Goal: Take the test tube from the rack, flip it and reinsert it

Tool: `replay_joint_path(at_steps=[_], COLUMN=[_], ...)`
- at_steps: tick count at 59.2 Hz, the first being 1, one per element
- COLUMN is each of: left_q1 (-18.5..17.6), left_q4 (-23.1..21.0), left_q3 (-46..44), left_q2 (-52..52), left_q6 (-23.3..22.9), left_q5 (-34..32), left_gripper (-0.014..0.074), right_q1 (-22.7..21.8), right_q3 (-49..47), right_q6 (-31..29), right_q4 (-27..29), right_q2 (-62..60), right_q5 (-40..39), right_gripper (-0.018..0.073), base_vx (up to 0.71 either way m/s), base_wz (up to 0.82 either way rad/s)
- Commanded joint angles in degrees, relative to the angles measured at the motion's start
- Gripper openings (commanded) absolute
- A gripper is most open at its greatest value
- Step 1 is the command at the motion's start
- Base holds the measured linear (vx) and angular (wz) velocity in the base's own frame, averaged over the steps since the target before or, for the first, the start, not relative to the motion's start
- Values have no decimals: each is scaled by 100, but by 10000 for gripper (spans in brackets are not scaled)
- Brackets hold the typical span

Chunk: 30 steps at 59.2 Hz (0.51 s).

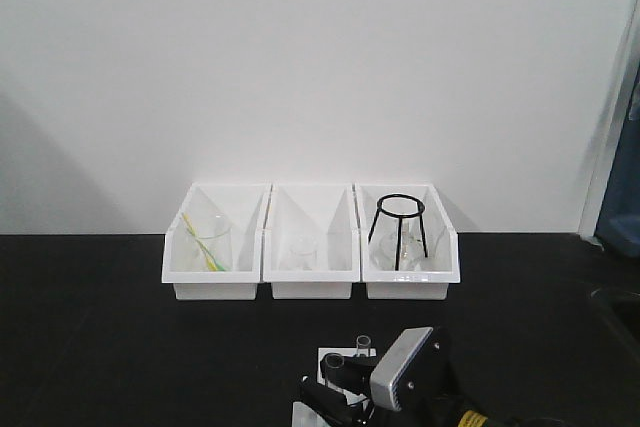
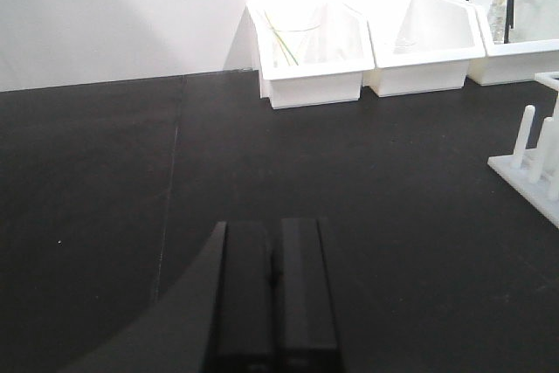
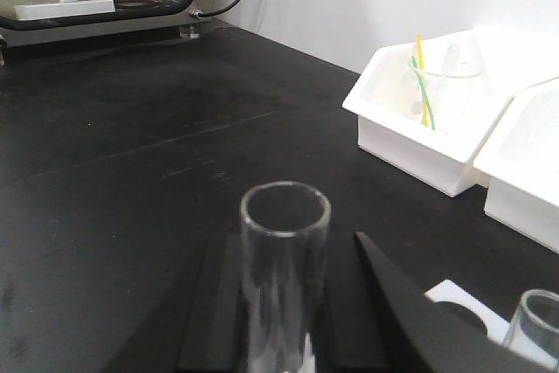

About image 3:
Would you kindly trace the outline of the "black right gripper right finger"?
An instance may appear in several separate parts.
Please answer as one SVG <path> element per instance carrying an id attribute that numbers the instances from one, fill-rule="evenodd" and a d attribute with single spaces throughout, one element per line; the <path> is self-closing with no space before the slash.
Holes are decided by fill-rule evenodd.
<path id="1" fill-rule="evenodd" d="M 322 372 L 543 372 L 424 292 L 363 232 L 327 240 Z"/>

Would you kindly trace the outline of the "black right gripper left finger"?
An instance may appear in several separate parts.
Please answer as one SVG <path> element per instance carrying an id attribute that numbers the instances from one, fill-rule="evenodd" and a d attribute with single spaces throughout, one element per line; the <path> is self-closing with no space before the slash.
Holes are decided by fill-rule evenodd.
<path id="1" fill-rule="evenodd" d="M 243 320 L 240 239 L 206 238 L 105 372 L 232 372 Z"/>

